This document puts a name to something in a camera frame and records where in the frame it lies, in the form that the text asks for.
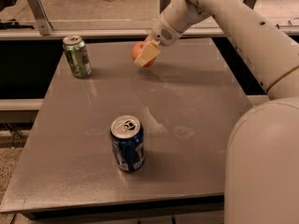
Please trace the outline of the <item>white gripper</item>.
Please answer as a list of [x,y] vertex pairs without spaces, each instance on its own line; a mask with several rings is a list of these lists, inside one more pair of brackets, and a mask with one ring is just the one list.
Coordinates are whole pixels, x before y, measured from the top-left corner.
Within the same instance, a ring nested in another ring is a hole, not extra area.
[[164,11],[153,23],[150,35],[144,41],[140,53],[135,59],[135,64],[139,67],[145,67],[145,64],[156,57],[161,52],[162,46],[171,46],[182,37],[183,31],[180,18],[177,13]]

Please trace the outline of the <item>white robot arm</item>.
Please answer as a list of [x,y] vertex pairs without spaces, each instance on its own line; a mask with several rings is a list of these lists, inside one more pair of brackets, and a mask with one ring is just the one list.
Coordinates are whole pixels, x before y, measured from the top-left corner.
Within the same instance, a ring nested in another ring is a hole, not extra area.
[[224,224],[299,224],[299,44],[240,0],[173,0],[132,51],[140,67],[211,17],[245,92],[266,100],[234,126],[226,151]]

